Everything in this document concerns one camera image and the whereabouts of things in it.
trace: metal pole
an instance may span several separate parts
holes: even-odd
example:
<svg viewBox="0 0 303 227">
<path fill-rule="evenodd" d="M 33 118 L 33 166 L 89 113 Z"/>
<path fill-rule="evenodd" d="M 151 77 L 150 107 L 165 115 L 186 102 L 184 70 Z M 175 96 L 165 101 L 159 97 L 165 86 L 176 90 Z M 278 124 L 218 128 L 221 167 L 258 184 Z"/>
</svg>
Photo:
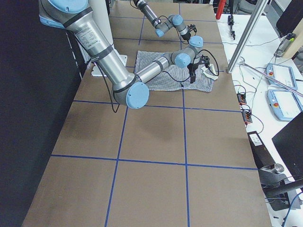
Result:
<svg viewBox="0 0 303 227">
<path fill-rule="evenodd" d="M 252 15 L 250 16 L 250 20 L 248 21 L 246 28 L 244 29 L 243 35 L 239 41 L 239 44 L 237 45 L 237 48 L 235 50 L 235 53 L 232 56 L 231 62 L 229 63 L 227 67 L 227 72 L 231 73 L 233 69 L 235 68 L 237 61 L 239 57 L 241 56 L 244 47 L 250 38 L 250 35 L 256 26 L 259 17 L 262 15 L 263 10 L 267 4 L 268 0 L 259 0 L 257 2 L 257 5 L 255 7 L 255 10 L 252 12 Z"/>
<path fill-rule="evenodd" d="M 295 93 L 296 95 L 303 97 L 303 94 L 302 94 L 302 93 L 300 93 L 300 92 L 298 92 L 298 91 L 296 91 L 296 90 L 293 90 L 291 87 L 289 87 L 289 86 L 287 86 L 287 85 L 281 83 L 280 81 L 278 81 L 278 80 L 276 80 L 276 79 L 270 77 L 269 75 L 267 75 L 267 74 L 265 74 L 265 73 L 263 73 L 263 72 L 260 72 L 259 70 L 257 70 L 257 69 L 255 69 L 255 68 L 251 67 L 250 65 L 244 63 L 243 61 L 241 61 L 240 64 L 241 64 L 241 65 L 244 65 L 244 66 L 246 66 L 246 67 L 249 67 L 250 69 L 254 70 L 255 72 L 260 73 L 261 75 L 263 75 L 263 76 L 266 77 L 267 79 L 269 79 L 269 80 L 271 80 L 271 81 L 273 81 L 273 82 L 279 84 L 280 86 L 284 87 L 286 90 L 289 90 L 289 91 Z"/>
</svg>

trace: white wall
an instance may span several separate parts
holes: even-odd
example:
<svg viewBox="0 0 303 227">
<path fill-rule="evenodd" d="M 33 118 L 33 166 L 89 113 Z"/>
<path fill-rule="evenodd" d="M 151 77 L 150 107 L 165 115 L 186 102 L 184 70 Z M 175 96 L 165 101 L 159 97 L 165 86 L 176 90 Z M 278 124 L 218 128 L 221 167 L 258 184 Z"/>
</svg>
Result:
<svg viewBox="0 0 303 227">
<path fill-rule="evenodd" d="M 287 6 L 289 5 L 289 3 L 292 0 L 275 0 L 275 2 L 277 3 L 277 5 L 281 8 L 281 10 L 285 11 L 285 9 L 287 8 Z"/>
</svg>

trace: black stand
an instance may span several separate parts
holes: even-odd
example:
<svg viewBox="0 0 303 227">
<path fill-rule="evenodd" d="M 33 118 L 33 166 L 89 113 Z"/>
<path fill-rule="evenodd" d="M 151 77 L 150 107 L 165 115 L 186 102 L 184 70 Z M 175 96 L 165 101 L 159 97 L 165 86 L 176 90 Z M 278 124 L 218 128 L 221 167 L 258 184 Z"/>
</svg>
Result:
<svg viewBox="0 0 303 227">
<path fill-rule="evenodd" d="M 233 0 L 230 0 L 229 1 L 229 6 L 230 6 L 230 15 L 228 16 L 228 25 L 231 27 L 230 28 L 230 33 L 231 33 L 231 36 L 233 37 L 233 39 L 235 40 L 236 39 L 236 34 L 235 34 L 235 31 L 233 31 L 232 29 L 232 26 L 234 24 L 234 21 L 233 21 Z"/>
</svg>

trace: blue joint cap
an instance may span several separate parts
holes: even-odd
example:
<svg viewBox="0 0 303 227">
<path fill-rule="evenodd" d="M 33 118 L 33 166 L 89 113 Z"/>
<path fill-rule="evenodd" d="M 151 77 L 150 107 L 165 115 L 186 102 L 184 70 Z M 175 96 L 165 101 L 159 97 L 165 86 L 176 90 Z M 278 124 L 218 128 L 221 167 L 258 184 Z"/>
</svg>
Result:
<svg viewBox="0 0 303 227">
<path fill-rule="evenodd" d="M 158 29 L 158 28 L 155 30 L 155 33 L 157 34 L 158 37 L 164 36 L 164 32 L 162 32 L 162 31 L 161 31 L 160 29 Z"/>
<path fill-rule="evenodd" d="M 183 22 L 183 18 L 181 15 L 175 15 L 172 18 L 172 23 L 174 26 L 178 26 L 178 25 L 182 24 L 182 22 Z"/>
<path fill-rule="evenodd" d="M 88 0 L 48 0 L 52 6 L 64 13 L 80 13 L 88 4 Z"/>
<path fill-rule="evenodd" d="M 39 17 L 40 17 L 40 22 L 43 25 L 50 26 L 50 27 L 63 28 L 64 29 L 63 24 L 61 24 L 61 23 L 59 23 L 57 21 L 50 20 L 50 19 L 45 18 L 45 17 L 40 16 L 40 15 L 39 15 Z"/>
<path fill-rule="evenodd" d="M 189 39 L 189 45 L 194 47 L 202 47 L 203 46 L 203 38 L 195 35 Z"/>
<path fill-rule="evenodd" d="M 191 62 L 190 56 L 187 53 L 180 53 L 175 58 L 175 65 L 180 68 L 185 68 Z"/>
<path fill-rule="evenodd" d="M 134 83 L 127 91 L 126 104 L 129 108 L 139 109 L 147 103 L 149 96 L 150 91 L 146 84 Z"/>
</svg>

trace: white label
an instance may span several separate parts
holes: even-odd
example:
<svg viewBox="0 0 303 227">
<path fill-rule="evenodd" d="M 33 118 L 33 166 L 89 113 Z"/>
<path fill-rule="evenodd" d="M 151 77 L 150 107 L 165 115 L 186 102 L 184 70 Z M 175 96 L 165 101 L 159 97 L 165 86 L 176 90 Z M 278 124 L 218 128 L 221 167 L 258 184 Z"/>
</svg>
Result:
<svg viewBox="0 0 303 227">
<path fill-rule="evenodd" d="M 251 138 L 252 142 L 255 144 L 255 146 L 262 145 L 262 142 L 260 141 L 257 134 L 250 134 L 250 138 Z"/>
<path fill-rule="evenodd" d="M 86 27 L 82 31 L 78 32 L 77 37 L 80 39 L 80 42 L 86 50 L 89 50 L 90 48 L 100 43 L 100 40 L 98 39 L 96 33 L 90 27 Z"/>
</svg>

